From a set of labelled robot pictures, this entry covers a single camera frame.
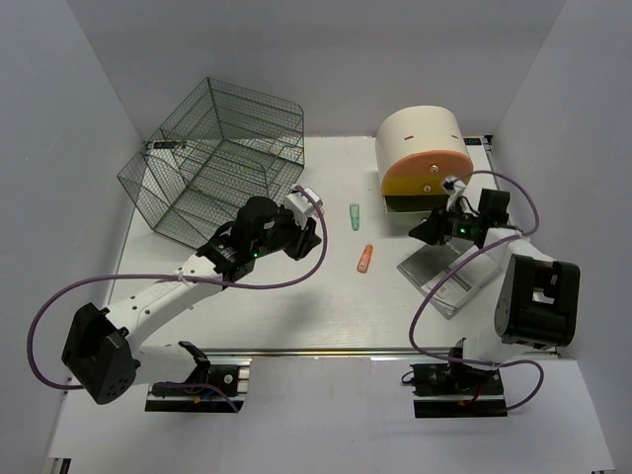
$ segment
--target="white wall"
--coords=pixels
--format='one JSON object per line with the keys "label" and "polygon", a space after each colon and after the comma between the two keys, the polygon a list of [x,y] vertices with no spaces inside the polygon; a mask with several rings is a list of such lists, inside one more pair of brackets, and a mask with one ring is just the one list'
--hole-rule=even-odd
{"label": "white wall", "polygon": [[568,0],[494,143],[539,206],[534,242],[582,269],[570,349],[617,472],[632,472],[632,2]]}
{"label": "white wall", "polygon": [[[117,171],[139,146],[99,61],[63,0],[5,2],[0,13],[0,465],[40,472],[61,394],[29,371],[40,305],[80,277],[111,271],[130,217]],[[37,358],[63,381],[78,290],[45,316]]]}
{"label": "white wall", "polygon": [[297,102],[311,135],[411,105],[492,133],[564,0],[69,0],[148,135],[206,75]]}

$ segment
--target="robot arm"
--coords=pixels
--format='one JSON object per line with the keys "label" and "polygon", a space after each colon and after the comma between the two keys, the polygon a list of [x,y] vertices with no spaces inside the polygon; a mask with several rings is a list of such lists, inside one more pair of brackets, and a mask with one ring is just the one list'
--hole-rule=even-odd
{"label": "robot arm", "polygon": [[[320,207],[322,202],[305,190]],[[174,271],[174,280],[156,281],[103,309],[92,303],[73,319],[62,361],[98,404],[110,403],[131,385],[158,380],[195,381],[207,360],[191,343],[144,347],[160,327],[197,302],[226,286],[203,279],[234,282],[249,274],[255,262],[280,250],[300,260],[321,242],[316,209],[300,193],[282,206],[267,197],[251,197],[234,222],[217,229],[211,239]]]}
{"label": "robot arm", "polygon": [[[493,228],[485,243],[513,234]],[[568,346],[575,334],[580,269],[555,262],[526,239],[512,240],[487,255],[503,269],[505,280],[494,319],[463,341],[463,358],[500,364],[528,351]]]}
{"label": "robot arm", "polygon": [[[478,211],[467,211],[459,198],[464,186],[448,178],[443,186],[450,201],[433,210],[409,235],[429,245],[445,244],[452,237],[484,248],[519,235],[509,225],[510,194],[483,190]],[[491,362],[452,363],[450,375],[460,386],[472,385],[509,358],[527,351],[568,346],[575,333],[580,270],[574,264],[555,262],[527,239],[505,242],[487,252],[505,273],[494,318],[477,335],[461,340],[452,357]]]}

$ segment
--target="wire cage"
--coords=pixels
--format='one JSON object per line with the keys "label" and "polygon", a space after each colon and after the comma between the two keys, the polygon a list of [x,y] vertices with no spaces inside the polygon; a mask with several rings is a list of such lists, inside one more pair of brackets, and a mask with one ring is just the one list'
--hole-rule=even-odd
{"label": "wire cage", "polygon": [[248,198],[280,204],[304,165],[300,106],[206,78],[118,179],[152,230],[197,248]]}

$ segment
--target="metal base plate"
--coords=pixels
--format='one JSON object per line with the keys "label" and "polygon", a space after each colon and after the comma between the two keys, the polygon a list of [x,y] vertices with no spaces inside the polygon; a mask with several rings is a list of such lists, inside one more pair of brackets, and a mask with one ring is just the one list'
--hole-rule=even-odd
{"label": "metal base plate", "polygon": [[[214,364],[208,370],[207,379],[207,383],[230,397],[239,410],[244,404],[240,385],[242,372],[238,365]],[[222,397],[203,388],[190,390],[153,385],[147,394],[145,412],[233,413],[233,410]]]}
{"label": "metal base plate", "polygon": [[492,378],[471,390],[459,391],[446,383],[446,363],[412,365],[415,387],[415,418],[490,418],[506,417],[505,388],[498,371]]}

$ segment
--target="small green bottle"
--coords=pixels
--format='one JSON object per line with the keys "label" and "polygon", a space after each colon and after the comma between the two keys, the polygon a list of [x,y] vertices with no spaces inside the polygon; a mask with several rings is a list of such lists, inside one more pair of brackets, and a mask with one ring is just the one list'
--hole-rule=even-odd
{"label": "small green bottle", "polygon": [[349,217],[352,220],[352,229],[359,230],[359,204],[349,204]]}

